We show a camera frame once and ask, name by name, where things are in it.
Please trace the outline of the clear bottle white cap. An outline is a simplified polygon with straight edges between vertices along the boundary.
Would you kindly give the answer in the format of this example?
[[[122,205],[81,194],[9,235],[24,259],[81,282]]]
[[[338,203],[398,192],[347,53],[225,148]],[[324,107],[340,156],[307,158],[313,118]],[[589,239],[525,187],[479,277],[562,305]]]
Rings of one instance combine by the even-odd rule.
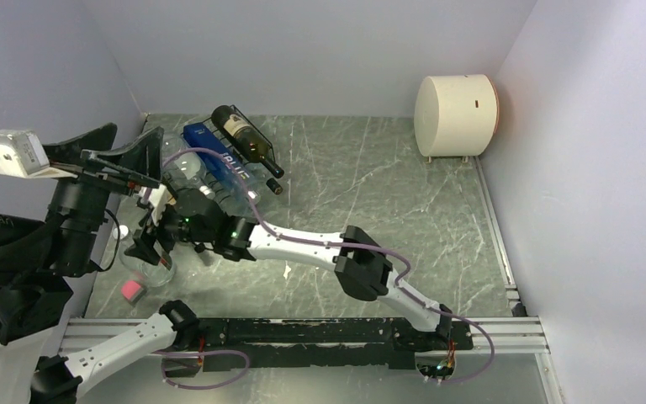
[[[181,136],[165,134],[161,144],[162,178],[174,197],[185,189],[197,189],[207,198],[213,199],[215,192],[204,181],[206,166],[196,153],[186,152],[166,161],[177,152],[189,148]]]

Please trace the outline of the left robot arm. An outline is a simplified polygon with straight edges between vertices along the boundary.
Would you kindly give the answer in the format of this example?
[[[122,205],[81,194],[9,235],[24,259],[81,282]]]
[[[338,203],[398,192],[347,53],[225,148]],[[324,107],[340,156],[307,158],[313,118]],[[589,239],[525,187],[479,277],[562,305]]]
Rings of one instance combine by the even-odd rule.
[[[30,130],[0,130],[0,175],[57,182],[42,221],[0,214],[0,403],[74,403],[146,355],[199,340],[199,319],[175,300],[73,357],[42,354],[72,297],[68,279],[99,271],[91,253],[109,197],[161,183],[162,130],[121,147],[116,134],[107,123],[44,144]]]

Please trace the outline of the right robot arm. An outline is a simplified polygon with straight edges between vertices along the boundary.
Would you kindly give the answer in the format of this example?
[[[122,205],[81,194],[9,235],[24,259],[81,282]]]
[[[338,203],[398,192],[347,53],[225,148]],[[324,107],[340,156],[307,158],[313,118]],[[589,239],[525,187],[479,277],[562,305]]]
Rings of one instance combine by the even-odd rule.
[[[296,231],[251,216],[230,215],[199,189],[175,192],[164,185],[138,194],[146,210],[124,250],[151,266],[172,266],[176,244],[190,244],[233,262],[281,260],[332,272],[343,292],[360,301],[380,301],[405,318],[402,345],[416,352],[448,347],[451,311],[410,287],[389,261],[390,253],[362,229],[343,233]]]

